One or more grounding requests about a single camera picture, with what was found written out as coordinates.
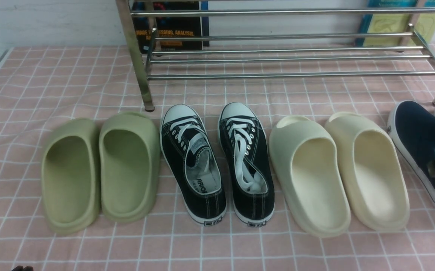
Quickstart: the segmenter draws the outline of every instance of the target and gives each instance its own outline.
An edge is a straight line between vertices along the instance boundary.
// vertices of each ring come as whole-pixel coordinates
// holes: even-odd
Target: cream slide sandal
[[[55,129],[42,155],[42,201],[49,228],[71,234],[90,225],[100,211],[99,129],[74,119]]]
[[[338,147],[338,166],[357,218],[378,231],[406,226],[410,203],[390,137],[355,113],[336,113],[325,124]]]
[[[344,233],[350,206],[328,132],[305,117],[284,117],[271,131],[269,154],[296,223],[317,237]]]
[[[99,138],[102,211],[110,220],[131,222],[154,206],[161,148],[159,131],[145,115],[117,114]]]

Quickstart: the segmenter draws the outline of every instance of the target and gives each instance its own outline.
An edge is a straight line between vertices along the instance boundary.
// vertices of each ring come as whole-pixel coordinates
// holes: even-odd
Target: shoe rack
[[[435,8],[426,8],[426,0],[418,0],[417,5],[411,8],[364,8],[364,9],[279,9],[279,10],[208,10],[208,11],[154,11],[152,2],[145,2],[145,11],[132,12],[128,0],[116,0],[123,32],[132,58],[135,76],[140,87],[142,100],[146,111],[154,111],[152,94],[149,87],[151,80],[211,80],[211,79],[270,79],[270,78],[310,78],[310,77],[349,77],[349,76],[435,76],[435,53],[415,29],[420,14],[435,13]],[[403,33],[330,33],[330,34],[300,34],[300,35],[259,35],[259,36],[208,36],[208,37],[160,37],[154,27],[156,17],[223,17],[223,16],[256,16],[256,15],[326,15],[326,14],[410,14],[407,30]],[[152,28],[150,50],[145,62],[139,50],[135,37],[133,17],[147,17]],[[398,46],[380,47],[337,47],[337,48],[300,48],[300,49],[273,49],[273,50],[203,50],[203,51],[159,51],[154,45],[160,41],[241,41],[241,40],[296,40],[309,38],[389,38],[401,37]],[[407,46],[412,40],[415,46]],[[353,55],[350,53],[391,51],[383,55]],[[316,55],[299,57],[246,57],[246,54],[255,53],[322,53],[344,52],[347,55]],[[243,55],[240,59],[188,59],[188,55]],[[159,59],[158,55],[181,55],[182,58]],[[301,61],[366,61],[366,60],[427,60],[433,70],[395,70],[374,72],[299,72],[299,73],[245,73],[245,74],[182,74],[182,75],[153,75],[152,65],[202,65],[226,63],[263,63],[263,62],[301,62]]]

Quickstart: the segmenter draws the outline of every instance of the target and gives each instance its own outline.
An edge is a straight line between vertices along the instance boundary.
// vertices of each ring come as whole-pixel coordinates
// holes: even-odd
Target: book cover
[[[198,1],[193,2],[154,2],[154,10],[199,10]],[[133,11],[145,10],[144,2],[135,2]],[[147,53],[151,41],[149,20],[145,17],[133,18],[135,34],[141,53]],[[157,29],[162,37],[200,37],[202,36],[200,17],[157,17]],[[201,41],[161,41],[163,51],[202,50]]]
[[[414,7],[417,0],[369,0],[368,7]],[[428,0],[425,7],[435,7],[435,0]],[[392,33],[406,31],[410,14],[367,14],[363,16],[359,33]],[[435,33],[435,14],[421,14],[417,25],[418,32],[426,41]],[[356,46],[394,46],[400,38],[357,38]]]

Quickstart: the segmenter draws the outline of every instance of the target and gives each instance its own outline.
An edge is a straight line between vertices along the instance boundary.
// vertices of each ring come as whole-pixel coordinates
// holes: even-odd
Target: pink checkered mat
[[[423,68],[430,69],[429,64],[353,61],[156,66],[154,71]],[[323,123],[336,111],[360,113],[383,127],[397,101],[429,103],[435,95],[435,77],[155,82],[151,88],[156,110],[147,115],[156,125],[178,103],[186,103],[201,115],[231,199],[227,165],[216,134],[218,116],[226,103],[249,105],[267,132],[286,115],[306,115]],[[127,48],[26,47],[11,51],[0,69],[0,271],[17,265],[30,265],[37,271],[435,271],[435,209],[405,164],[412,211],[407,228],[396,233],[378,234],[353,218],[344,235],[322,240],[311,237],[293,221],[276,179],[276,211],[268,225],[248,228],[228,204],[221,223],[202,228],[187,214],[172,173],[161,163],[157,201],[145,219],[116,224],[101,215],[79,233],[56,236],[46,225],[40,197],[44,141],[72,118],[87,117],[101,125],[123,110],[143,111]]]

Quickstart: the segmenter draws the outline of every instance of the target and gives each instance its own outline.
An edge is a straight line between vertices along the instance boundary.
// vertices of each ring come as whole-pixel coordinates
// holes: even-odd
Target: shoe heel label
[[[261,222],[261,223],[252,223],[252,222],[248,222],[248,226],[249,227],[253,227],[253,228],[259,228],[266,225],[266,221]]]
[[[218,218],[218,219],[216,219],[216,220],[214,220],[214,221],[207,221],[207,222],[204,222],[204,226],[207,227],[207,226],[216,225],[217,223],[221,222],[221,220],[222,220],[222,217],[221,217],[221,218]]]

